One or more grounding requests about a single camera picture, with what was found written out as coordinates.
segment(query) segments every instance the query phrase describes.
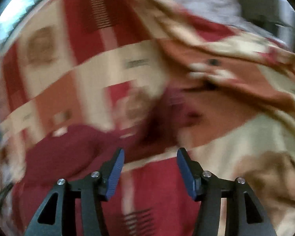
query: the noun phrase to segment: blanket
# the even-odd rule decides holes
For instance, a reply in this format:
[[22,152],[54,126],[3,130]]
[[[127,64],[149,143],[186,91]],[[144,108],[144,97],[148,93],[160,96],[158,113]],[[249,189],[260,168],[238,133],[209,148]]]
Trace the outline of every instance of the blanket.
[[[44,0],[2,53],[0,93],[19,233],[59,177],[83,177],[117,144],[126,164],[103,207],[110,235],[140,234],[126,220],[139,228],[145,215],[155,235],[192,235],[199,205],[181,146],[220,178],[244,177],[277,234],[295,232],[295,54],[272,40],[173,0]],[[81,125],[88,133],[67,141]],[[83,160],[55,169],[70,157]]]

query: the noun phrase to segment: triangular cutout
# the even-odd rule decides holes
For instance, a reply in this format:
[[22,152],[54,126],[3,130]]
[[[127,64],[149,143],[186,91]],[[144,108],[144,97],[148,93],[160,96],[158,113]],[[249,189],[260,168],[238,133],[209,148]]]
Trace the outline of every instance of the triangular cutout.
[[37,220],[40,224],[53,225],[56,221],[56,209],[57,209],[58,193],[54,193],[46,203],[43,211],[39,215]]
[[244,193],[245,196],[245,206],[246,206],[246,218],[248,224],[262,223],[262,217],[259,214],[257,207],[252,201],[248,193]]

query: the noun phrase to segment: patterned blanket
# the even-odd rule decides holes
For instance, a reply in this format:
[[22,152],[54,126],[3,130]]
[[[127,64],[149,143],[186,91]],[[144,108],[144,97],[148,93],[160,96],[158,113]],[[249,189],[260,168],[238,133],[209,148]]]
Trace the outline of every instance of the patterned blanket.
[[[44,0],[19,27],[0,60],[1,129],[19,182],[13,189],[19,213],[11,219],[19,231],[37,209],[25,211],[30,204],[20,200],[40,189],[22,179],[26,165],[33,166],[27,151],[33,155],[38,142],[74,124],[126,140],[147,134],[147,118],[174,141],[164,144],[154,134],[134,146],[148,142],[155,152],[129,147],[135,155],[117,193],[122,215],[152,210],[155,235],[192,234],[198,206],[175,195],[183,187],[175,155],[184,146],[218,177],[243,176],[278,236],[294,234],[295,54],[173,0]],[[225,215],[224,202],[219,235]],[[186,223],[177,223],[183,216]]]

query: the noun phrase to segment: metal screw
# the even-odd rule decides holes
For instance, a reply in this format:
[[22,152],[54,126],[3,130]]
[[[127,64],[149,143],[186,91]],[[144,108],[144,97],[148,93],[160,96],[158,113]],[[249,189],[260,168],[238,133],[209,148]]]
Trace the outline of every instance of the metal screw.
[[240,184],[244,184],[246,182],[246,180],[242,177],[237,178],[237,182]]
[[91,177],[99,177],[99,175],[100,175],[100,173],[99,173],[99,171],[94,171],[94,172],[92,172],[91,173]]
[[202,175],[205,177],[211,177],[212,173],[210,171],[203,171]]
[[63,185],[64,183],[66,182],[66,180],[65,179],[59,179],[58,181],[57,181],[57,185]]

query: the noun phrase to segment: silver bolt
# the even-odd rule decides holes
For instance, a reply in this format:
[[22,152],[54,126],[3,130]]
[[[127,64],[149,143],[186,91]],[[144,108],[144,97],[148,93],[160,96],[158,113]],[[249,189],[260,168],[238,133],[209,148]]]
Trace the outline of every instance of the silver bolt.
[[94,171],[90,175],[91,177],[99,177],[99,171]]
[[237,178],[237,182],[240,184],[244,184],[246,182],[246,180],[242,177]]
[[57,181],[57,185],[63,185],[64,183],[66,182],[66,180],[65,179],[59,179],[58,181]]
[[210,171],[203,171],[202,175],[205,177],[211,177],[212,173]]

